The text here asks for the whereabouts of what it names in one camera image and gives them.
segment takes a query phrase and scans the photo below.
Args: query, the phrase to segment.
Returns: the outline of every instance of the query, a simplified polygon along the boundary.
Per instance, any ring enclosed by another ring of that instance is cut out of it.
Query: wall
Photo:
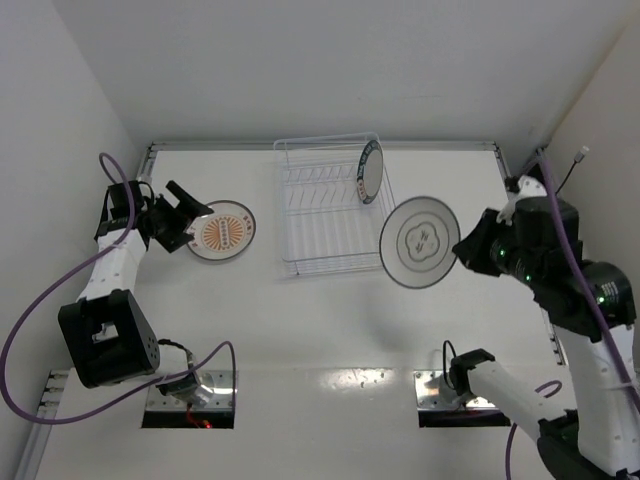
[[[0,339],[27,305],[94,252],[107,185],[97,155],[107,150],[128,173],[135,148],[48,0],[0,4]],[[45,301],[10,355],[15,399],[35,411],[52,367],[70,365],[57,309],[87,272]],[[29,424],[0,404],[0,475],[12,478]]]
[[[580,211],[590,256],[621,267],[640,305],[640,14],[554,133],[549,156],[556,178],[582,145],[591,151],[564,196]]]
[[[633,0],[54,0],[136,139],[375,130],[521,164]]]

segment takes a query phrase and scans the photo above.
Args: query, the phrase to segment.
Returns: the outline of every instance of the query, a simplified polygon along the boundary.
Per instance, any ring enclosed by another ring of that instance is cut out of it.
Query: orange sunburst pattern
[[[211,250],[226,252],[238,246],[245,236],[239,218],[222,215],[211,220],[202,231],[202,240]]]

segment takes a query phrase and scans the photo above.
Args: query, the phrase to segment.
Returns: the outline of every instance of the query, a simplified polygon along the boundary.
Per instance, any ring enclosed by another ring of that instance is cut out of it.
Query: white wire dish rack
[[[282,258],[291,275],[379,268],[380,232],[395,208],[386,169],[375,200],[356,190],[358,162],[375,133],[278,140]]]

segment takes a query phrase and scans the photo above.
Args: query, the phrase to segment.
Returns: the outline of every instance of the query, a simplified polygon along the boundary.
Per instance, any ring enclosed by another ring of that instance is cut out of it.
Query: dish rack
[[[278,140],[282,258],[290,275],[382,266],[380,232],[395,208],[386,168],[372,203],[356,190],[358,162],[375,133]]]

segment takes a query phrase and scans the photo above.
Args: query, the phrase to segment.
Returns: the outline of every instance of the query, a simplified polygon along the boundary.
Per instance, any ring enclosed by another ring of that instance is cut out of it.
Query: plate
[[[200,258],[223,261],[242,253],[256,234],[256,219],[247,207],[232,200],[207,204],[213,213],[196,218],[187,233],[187,245]]]
[[[382,146],[377,140],[371,140],[364,147],[358,163],[356,182],[362,203],[369,204],[375,200],[382,185],[383,172]]]
[[[415,197],[391,212],[380,234],[380,258],[387,274],[407,288],[435,285],[453,268],[451,249],[460,241],[453,211],[437,198]]]

